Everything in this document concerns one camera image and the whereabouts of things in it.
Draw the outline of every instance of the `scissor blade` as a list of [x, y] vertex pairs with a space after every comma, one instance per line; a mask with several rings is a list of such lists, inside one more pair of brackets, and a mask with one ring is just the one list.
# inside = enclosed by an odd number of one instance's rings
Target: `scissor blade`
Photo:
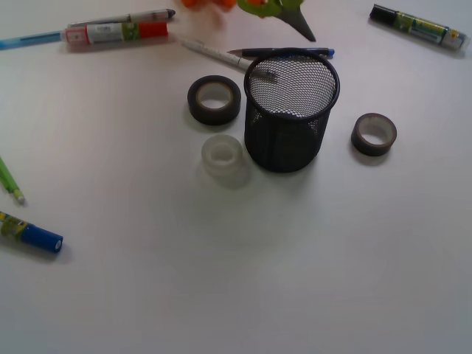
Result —
[[290, 24], [295, 30], [297, 30], [303, 37], [307, 38], [311, 42], [316, 42], [313, 32], [303, 17], [302, 11], [298, 8], [295, 11], [283, 10], [278, 16], [278, 19], [284, 21], [286, 24]]

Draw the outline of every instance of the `black tape roll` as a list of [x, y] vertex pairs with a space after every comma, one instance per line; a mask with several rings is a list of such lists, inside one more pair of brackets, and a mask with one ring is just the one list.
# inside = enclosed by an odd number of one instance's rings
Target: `black tape roll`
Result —
[[[229, 90], [228, 103], [220, 108], [209, 108], [201, 103], [201, 90], [212, 83], [222, 85]], [[187, 95], [190, 113], [200, 123], [206, 125], [222, 125], [231, 122], [239, 114], [241, 106], [241, 91], [236, 83], [227, 77], [219, 75], [205, 76], [196, 80], [189, 88]]]
[[[386, 142], [373, 144], [362, 137], [363, 133], [382, 136]], [[376, 113], [368, 113], [357, 119], [351, 134], [351, 142], [354, 147], [364, 155], [382, 156], [389, 152], [397, 139], [395, 124], [385, 116]]]

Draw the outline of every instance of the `scissors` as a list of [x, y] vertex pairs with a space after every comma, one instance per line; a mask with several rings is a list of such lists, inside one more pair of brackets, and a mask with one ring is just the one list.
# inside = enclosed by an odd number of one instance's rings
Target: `scissors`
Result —
[[237, 0], [237, 5], [247, 13], [259, 17], [277, 17], [290, 24], [309, 41], [316, 42], [300, 5], [303, 0]]

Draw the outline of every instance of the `green highlighter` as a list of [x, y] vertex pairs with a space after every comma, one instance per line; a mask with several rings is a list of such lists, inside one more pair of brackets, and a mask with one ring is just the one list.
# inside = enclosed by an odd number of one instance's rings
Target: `green highlighter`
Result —
[[5, 163], [0, 157], [0, 182], [3, 184], [3, 187], [8, 191], [8, 193], [12, 193], [17, 202], [20, 204], [24, 203], [24, 196], [23, 193], [18, 188], [15, 180], [13, 179], [12, 175], [10, 175], [10, 171], [5, 166]]

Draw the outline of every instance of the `white pen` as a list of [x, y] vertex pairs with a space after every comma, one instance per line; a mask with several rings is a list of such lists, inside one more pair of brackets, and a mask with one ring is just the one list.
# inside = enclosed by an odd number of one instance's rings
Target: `white pen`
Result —
[[117, 24], [119, 22], [157, 22], [172, 18], [176, 12], [171, 9], [146, 11], [145, 13], [129, 13], [127, 15], [99, 18], [97, 20], [74, 22], [67, 27], [82, 27], [89, 24]]
[[244, 71], [246, 71], [252, 64], [252, 61], [250, 60], [237, 57], [233, 54], [220, 52], [218, 49], [212, 48], [210, 46], [205, 46], [203, 43], [195, 39], [180, 38], [180, 42], [188, 49], [204, 53], [206, 55], [209, 55], [210, 57], [224, 61], [225, 63], [232, 64], [234, 66], [237, 66], [238, 68], [243, 69]]

